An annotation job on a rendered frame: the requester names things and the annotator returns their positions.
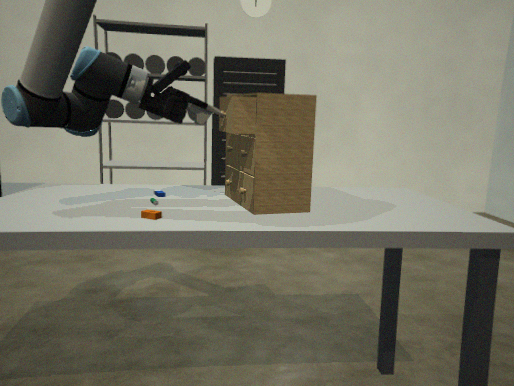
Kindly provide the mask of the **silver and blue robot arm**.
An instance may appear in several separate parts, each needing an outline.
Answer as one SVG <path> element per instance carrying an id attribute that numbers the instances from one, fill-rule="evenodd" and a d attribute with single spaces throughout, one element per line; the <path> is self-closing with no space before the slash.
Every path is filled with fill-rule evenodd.
<path id="1" fill-rule="evenodd" d="M 89 137 L 102 125 L 112 95 L 134 104 L 142 99 L 148 71 L 88 46 L 71 73 L 72 92 L 63 92 L 96 1 L 45 0 L 17 86 L 2 92 L 11 124 L 70 127 L 65 130 Z"/>

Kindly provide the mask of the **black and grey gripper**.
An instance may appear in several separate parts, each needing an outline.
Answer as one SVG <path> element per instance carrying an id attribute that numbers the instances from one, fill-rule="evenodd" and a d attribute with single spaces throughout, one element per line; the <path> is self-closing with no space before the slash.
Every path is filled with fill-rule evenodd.
<path id="1" fill-rule="evenodd" d="M 219 109 L 189 96 L 189 94 L 175 89 L 172 86 L 168 87 L 168 89 L 166 88 L 167 90 L 165 89 L 163 92 L 158 93 L 157 90 L 152 87 L 153 81 L 154 78 L 148 76 L 148 83 L 139 105 L 139 108 L 141 107 L 140 109 L 158 116 L 162 115 L 164 112 L 164 115 L 160 117 L 168 120 L 171 119 L 172 121 L 180 124 L 185 118 L 187 111 L 190 113 L 192 112 L 192 114 L 194 113 L 194 122 L 199 125 L 205 124 L 211 114 L 217 114 L 217 116 L 222 117 L 225 116 Z M 151 96 L 151 92 L 154 93 L 154 97 Z M 176 115 L 176 113 L 178 114 Z"/>

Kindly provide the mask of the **light wooden chest of drawers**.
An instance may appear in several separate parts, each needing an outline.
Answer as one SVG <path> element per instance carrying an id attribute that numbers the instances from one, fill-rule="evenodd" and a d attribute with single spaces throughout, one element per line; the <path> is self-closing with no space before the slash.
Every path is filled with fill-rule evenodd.
<path id="1" fill-rule="evenodd" d="M 254 176 L 253 215 L 310 212 L 317 95 L 257 95 L 254 173 L 225 160 L 226 165 Z"/>

